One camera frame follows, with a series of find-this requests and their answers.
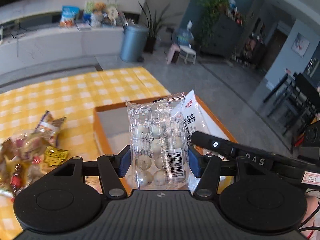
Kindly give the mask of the grey metal trash can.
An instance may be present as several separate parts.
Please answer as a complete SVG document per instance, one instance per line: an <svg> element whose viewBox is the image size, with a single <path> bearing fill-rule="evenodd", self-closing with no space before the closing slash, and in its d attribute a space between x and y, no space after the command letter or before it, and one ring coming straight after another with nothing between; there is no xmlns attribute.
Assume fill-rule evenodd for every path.
<svg viewBox="0 0 320 240"><path fill-rule="evenodd" d="M124 40L120 58L124 62L138 62L146 44L149 30L142 25L128 25L124 28Z"/></svg>

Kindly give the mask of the water jug bottle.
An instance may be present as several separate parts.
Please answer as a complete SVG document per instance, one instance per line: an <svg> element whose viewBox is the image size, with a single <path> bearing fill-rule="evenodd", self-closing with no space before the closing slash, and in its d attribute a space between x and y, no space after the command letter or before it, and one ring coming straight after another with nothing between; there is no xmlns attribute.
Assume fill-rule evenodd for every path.
<svg viewBox="0 0 320 240"><path fill-rule="evenodd" d="M186 46L191 48L191 44L193 43L194 36L191 32L191 28L193 23L189 20L187 26L185 28L179 28L174 32L172 41L178 46Z"/></svg>

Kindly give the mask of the white pink stool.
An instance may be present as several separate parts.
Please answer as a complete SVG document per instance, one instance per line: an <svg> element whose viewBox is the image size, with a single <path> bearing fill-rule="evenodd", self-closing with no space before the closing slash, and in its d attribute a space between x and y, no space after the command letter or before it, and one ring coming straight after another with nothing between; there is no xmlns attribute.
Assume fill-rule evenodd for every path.
<svg viewBox="0 0 320 240"><path fill-rule="evenodd" d="M166 62L167 64L172 64L177 63L178 59L182 59L185 64L188 62L195 64L196 56L196 51L190 46L179 46L173 43L167 53Z"/></svg>

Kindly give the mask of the yellow checkered tablecloth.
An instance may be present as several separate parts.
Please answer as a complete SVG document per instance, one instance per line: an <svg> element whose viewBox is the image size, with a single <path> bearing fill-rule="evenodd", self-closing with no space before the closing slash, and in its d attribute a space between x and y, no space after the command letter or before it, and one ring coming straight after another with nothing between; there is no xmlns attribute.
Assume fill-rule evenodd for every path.
<svg viewBox="0 0 320 240"><path fill-rule="evenodd" d="M69 156L95 160L113 151L104 138L95 107L123 107L125 101L149 101L169 95L143 67L92 72L24 86L1 94L1 141L36 127L45 111L66 117L59 148Z"/></svg>

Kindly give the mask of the blue snack bag on counter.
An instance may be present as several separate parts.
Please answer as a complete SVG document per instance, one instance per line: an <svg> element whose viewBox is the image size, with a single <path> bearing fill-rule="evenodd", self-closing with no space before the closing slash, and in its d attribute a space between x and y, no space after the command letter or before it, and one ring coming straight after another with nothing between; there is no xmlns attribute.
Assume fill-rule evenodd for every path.
<svg viewBox="0 0 320 240"><path fill-rule="evenodd" d="M61 28L71 28L75 25L75 18L79 14L80 8L74 6L64 5L62 7L62 14L59 26Z"/></svg>

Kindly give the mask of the orange cardboard box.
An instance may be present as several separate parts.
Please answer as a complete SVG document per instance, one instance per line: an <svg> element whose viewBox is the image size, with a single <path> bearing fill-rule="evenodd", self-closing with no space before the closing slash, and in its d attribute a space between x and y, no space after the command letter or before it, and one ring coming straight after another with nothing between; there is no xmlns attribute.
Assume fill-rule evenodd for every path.
<svg viewBox="0 0 320 240"><path fill-rule="evenodd" d="M201 98L198 96L195 98L209 126L209 133L236 142L236 139ZM101 155L117 155L129 145L129 120L125 103L95 107L93 109L93 135Z"/></svg>

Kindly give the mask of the dark cabinet with plants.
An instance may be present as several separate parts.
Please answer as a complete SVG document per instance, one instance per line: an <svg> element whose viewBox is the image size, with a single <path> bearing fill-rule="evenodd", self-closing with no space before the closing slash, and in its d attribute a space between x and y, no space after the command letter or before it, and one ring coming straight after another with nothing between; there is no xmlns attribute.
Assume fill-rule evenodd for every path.
<svg viewBox="0 0 320 240"><path fill-rule="evenodd" d="M235 0L199 0L202 15L196 36L203 55L230 58L246 23Z"/></svg>

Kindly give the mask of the brown blue chip bag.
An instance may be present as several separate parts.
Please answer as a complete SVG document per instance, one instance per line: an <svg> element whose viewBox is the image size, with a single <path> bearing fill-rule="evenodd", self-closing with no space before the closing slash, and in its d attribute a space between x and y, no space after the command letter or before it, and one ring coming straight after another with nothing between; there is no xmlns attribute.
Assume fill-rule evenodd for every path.
<svg viewBox="0 0 320 240"><path fill-rule="evenodd" d="M51 145L58 146L59 134L65 121L65 116L55 119L50 111L45 111L34 129L34 133L39 133Z"/></svg>

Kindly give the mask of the potted green plant right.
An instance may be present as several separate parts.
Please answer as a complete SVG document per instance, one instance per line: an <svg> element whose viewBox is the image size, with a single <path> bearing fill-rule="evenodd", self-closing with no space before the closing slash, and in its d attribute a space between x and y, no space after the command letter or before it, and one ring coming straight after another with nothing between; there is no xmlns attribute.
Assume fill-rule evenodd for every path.
<svg viewBox="0 0 320 240"><path fill-rule="evenodd" d="M146 19L146 23L144 25L148 29L148 36L146 39L146 44L144 47L144 52L152 54L155 48L155 44L157 41L158 33L161 29L166 27L173 27L176 24L175 23L169 23L167 20L173 18L182 16L183 12L175 12L173 14L167 14L167 10L170 8L170 3L167 4L161 12L158 14L157 10L155 9L154 14L151 14L150 7L147 2L145 2L144 5L142 5L140 2L138 3L142 13Z"/></svg>

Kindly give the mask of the clear tray of round cakes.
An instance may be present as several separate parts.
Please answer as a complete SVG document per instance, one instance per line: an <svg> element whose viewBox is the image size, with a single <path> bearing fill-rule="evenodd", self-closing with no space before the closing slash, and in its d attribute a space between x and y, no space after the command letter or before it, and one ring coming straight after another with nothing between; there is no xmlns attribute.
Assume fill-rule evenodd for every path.
<svg viewBox="0 0 320 240"><path fill-rule="evenodd" d="M147 103L127 102L134 189L178 190L189 176L182 93Z"/></svg>

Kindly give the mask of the white snack bar packet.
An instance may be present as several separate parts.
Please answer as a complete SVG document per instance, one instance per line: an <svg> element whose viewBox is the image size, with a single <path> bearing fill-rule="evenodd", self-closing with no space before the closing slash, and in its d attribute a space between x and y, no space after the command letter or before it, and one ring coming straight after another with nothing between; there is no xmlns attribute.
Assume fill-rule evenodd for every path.
<svg viewBox="0 0 320 240"><path fill-rule="evenodd" d="M212 113L208 106L198 96L196 96L194 90L191 90L185 95L185 102L182 107L182 115L184 118L185 132L189 141L191 135L194 132L199 131L225 140L236 142L229 130L225 128L222 122ZM226 160L226 158L222 155L208 149L201 148L200 146L194 146L194 148L200 153L200 155L212 153L213 155L219 156L222 160ZM192 193L195 191L199 181L200 178L196 178L191 169L189 169L188 189ZM218 193L221 193L222 190L224 190L232 182L233 177L221 176Z"/></svg>

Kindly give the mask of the pink pastry clear pack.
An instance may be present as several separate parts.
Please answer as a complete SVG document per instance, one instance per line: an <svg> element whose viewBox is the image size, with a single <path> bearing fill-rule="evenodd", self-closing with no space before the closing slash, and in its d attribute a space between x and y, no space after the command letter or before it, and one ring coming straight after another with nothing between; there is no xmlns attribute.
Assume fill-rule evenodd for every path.
<svg viewBox="0 0 320 240"><path fill-rule="evenodd" d="M41 133L23 131L11 136L14 152L22 158L29 158L31 155L42 154L50 143L44 139Z"/></svg>

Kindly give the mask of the waffle pack yellow label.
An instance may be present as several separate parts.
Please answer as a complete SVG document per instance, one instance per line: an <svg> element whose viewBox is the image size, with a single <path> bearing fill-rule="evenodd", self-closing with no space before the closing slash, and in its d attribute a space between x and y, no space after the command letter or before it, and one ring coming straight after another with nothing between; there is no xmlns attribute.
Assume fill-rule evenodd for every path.
<svg viewBox="0 0 320 240"><path fill-rule="evenodd" d="M33 152L28 158L27 177L40 178L63 164L69 156L68 150L47 146L43 150Z"/></svg>

